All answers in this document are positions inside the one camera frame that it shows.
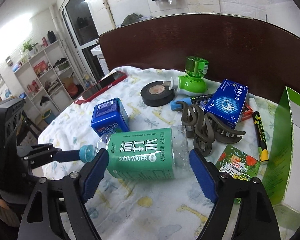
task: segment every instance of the tape roll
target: tape roll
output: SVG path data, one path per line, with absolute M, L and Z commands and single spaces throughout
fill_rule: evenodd
M 164 106 L 174 99 L 174 90 L 162 84 L 163 81 L 156 81 L 143 87 L 140 94 L 147 106 Z

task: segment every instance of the blue bin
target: blue bin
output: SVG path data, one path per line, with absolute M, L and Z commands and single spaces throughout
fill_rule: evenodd
M 44 112 L 42 119 L 46 121 L 47 124 L 51 124 L 56 116 L 52 113 L 51 109 Z

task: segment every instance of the potted plant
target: potted plant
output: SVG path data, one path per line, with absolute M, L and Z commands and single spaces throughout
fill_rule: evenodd
M 22 44 L 22 53 L 24 53 L 25 51 L 29 51 L 29 55 L 30 57 L 32 57 L 34 55 L 34 49 L 35 48 L 35 44 L 31 44 L 31 39 L 29 39 L 28 41 L 24 42 Z

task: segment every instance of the green packet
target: green packet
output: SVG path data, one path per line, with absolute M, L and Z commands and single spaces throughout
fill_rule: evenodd
M 260 161 L 228 144 L 216 167 L 220 172 L 229 173 L 234 179 L 250 180 L 257 175 Z
M 118 179 L 173 179 L 171 128 L 114 133 L 108 171 Z

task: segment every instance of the phone screen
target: phone screen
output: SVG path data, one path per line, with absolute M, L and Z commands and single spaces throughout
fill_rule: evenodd
M 121 72 L 114 72 L 110 76 L 104 78 L 103 80 L 100 80 L 97 84 L 95 84 L 93 87 L 89 88 L 87 91 L 85 91 L 82 94 L 83 99 L 84 100 L 89 99 L 95 93 L 97 93 L 101 89 L 107 87 L 108 85 L 110 85 L 111 83 L 113 83 L 115 80 L 121 78 L 122 76 L 124 76 L 124 75 Z

